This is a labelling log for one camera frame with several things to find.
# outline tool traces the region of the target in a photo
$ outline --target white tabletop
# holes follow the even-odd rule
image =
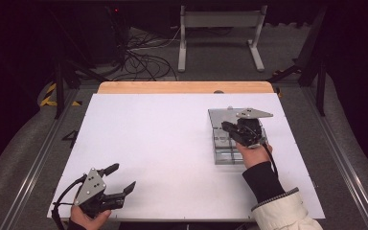
[[[215,165],[209,108],[253,107],[260,119],[284,189],[299,187],[315,219],[324,217],[300,151],[276,94],[96,94],[80,128],[53,201],[83,173],[114,163],[103,180],[116,194],[133,181],[120,221],[251,221],[256,198],[242,178],[243,165]],[[77,188],[62,200],[72,202]],[[70,207],[61,205],[62,218]]]

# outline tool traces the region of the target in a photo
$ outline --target white sleeve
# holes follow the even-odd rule
[[[261,230],[320,230],[319,223],[308,216],[298,189],[264,201],[254,208],[252,214]]]

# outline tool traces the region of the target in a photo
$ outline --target table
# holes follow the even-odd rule
[[[217,91],[224,94],[211,94]],[[298,186],[311,216],[323,218],[268,82],[104,82],[88,107],[54,200],[92,167],[120,163],[118,171],[103,179],[105,193],[137,183],[125,207],[113,213],[118,221],[253,221],[250,208],[257,201],[241,177],[244,166],[214,164],[207,109],[227,105],[271,109],[274,117],[262,123],[270,143],[282,146],[274,154],[280,180],[286,190]],[[75,192],[63,201],[72,201]],[[69,207],[60,207],[59,213],[67,219]]]

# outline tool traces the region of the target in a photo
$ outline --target cable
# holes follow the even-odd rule
[[[64,226],[62,225],[61,219],[59,217],[59,213],[58,213],[58,207],[61,203],[61,200],[64,198],[64,196],[72,189],[74,188],[74,186],[76,186],[79,183],[82,183],[85,181],[86,178],[86,174],[84,174],[81,178],[77,179],[76,181],[74,181],[70,186],[68,186],[68,188],[66,190],[64,190],[64,192],[62,192],[62,194],[58,197],[57,202],[53,203],[55,205],[55,207],[52,210],[52,219],[55,221],[57,228],[59,230],[64,230]]]
[[[164,42],[168,42],[167,44],[159,44],[157,46],[150,46],[150,47],[143,47],[143,48],[136,48],[136,49],[130,49],[130,51],[136,51],[136,50],[147,50],[147,49],[155,49],[155,48],[162,48],[162,47],[167,47],[170,44],[172,44],[173,41],[178,41],[175,38],[177,37],[178,33],[180,32],[181,29],[178,29],[177,32],[175,33],[174,37],[172,39],[166,39],[166,40],[155,40],[155,41],[150,41],[147,42],[146,44],[150,44],[150,43],[155,43],[155,42],[159,42],[159,41],[164,41]]]
[[[155,39],[160,37],[158,35],[153,35],[151,38],[147,39],[148,36],[150,36],[150,34],[146,34],[146,33],[141,33],[141,34],[132,36],[127,43],[128,49],[132,49],[134,47],[140,47],[142,45],[149,44],[150,42],[153,42]]]
[[[74,205],[74,203],[60,203],[60,205]]]
[[[151,55],[140,55],[133,51],[126,51],[126,63],[123,67],[127,73],[123,73],[114,77],[113,81],[157,81],[157,79],[167,76],[170,72],[174,75],[177,81],[177,75],[168,61],[162,57],[156,57]],[[140,78],[139,74],[148,73],[149,77]]]
[[[279,173],[277,172],[276,163],[274,163],[273,155],[271,154],[270,150],[268,149],[267,143],[263,143],[262,146],[264,147],[265,151],[267,152],[268,156],[270,157],[271,164],[273,165],[273,171],[276,174],[276,177],[279,178]]]

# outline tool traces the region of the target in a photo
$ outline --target human hand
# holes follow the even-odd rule
[[[263,147],[262,145],[256,148],[250,149],[237,142],[236,148],[241,153],[241,157],[243,158],[243,163],[247,169],[257,164],[260,164],[266,161],[270,161],[270,157],[268,156],[265,150],[265,147]],[[269,145],[268,143],[267,143],[267,148],[270,152],[273,151],[273,147]]]
[[[100,229],[106,221],[109,219],[111,214],[110,210],[103,211],[99,213],[95,218],[90,218],[87,216],[79,206],[73,205],[71,207],[71,217],[70,219],[86,230],[98,230]]]

